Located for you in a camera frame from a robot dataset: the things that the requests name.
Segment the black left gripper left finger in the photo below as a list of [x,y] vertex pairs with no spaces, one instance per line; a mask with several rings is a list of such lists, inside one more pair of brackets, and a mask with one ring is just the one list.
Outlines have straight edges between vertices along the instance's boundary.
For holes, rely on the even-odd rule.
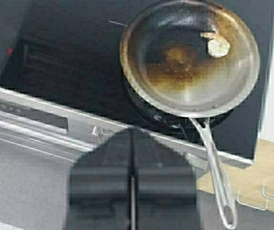
[[130,170],[130,129],[82,155],[69,174],[65,229],[130,229]]

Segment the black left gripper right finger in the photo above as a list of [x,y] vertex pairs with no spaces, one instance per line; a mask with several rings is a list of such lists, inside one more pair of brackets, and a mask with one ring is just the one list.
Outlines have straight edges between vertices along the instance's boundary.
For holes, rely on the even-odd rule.
[[195,176],[175,150],[133,131],[139,230],[201,230]]

